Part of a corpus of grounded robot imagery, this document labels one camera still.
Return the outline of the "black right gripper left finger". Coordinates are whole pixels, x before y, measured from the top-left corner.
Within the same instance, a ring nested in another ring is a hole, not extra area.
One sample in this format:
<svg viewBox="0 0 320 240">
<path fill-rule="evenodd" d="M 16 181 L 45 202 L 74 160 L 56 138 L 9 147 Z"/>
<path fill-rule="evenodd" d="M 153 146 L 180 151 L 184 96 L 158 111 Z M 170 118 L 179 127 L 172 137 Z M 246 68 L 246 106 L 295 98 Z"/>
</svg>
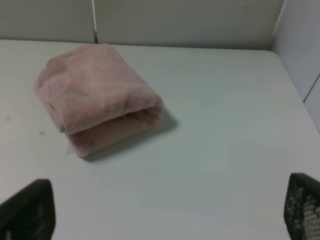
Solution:
<svg viewBox="0 0 320 240">
<path fill-rule="evenodd" d="M 50 240 L 56 227 L 52 183 L 37 179 L 0 204 L 2 240 Z"/>
</svg>

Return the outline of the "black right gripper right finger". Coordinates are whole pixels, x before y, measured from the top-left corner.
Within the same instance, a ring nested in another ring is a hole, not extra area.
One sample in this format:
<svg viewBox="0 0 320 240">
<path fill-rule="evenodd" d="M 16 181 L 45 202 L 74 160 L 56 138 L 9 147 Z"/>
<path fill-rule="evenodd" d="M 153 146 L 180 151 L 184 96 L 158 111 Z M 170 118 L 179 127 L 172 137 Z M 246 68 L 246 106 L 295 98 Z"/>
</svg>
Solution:
<svg viewBox="0 0 320 240">
<path fill-rule="evenodd" d="M 283 211 L 292 240 L 320 239 L 320 182 L 305 173 L 289 177 Z"/>
</svg>

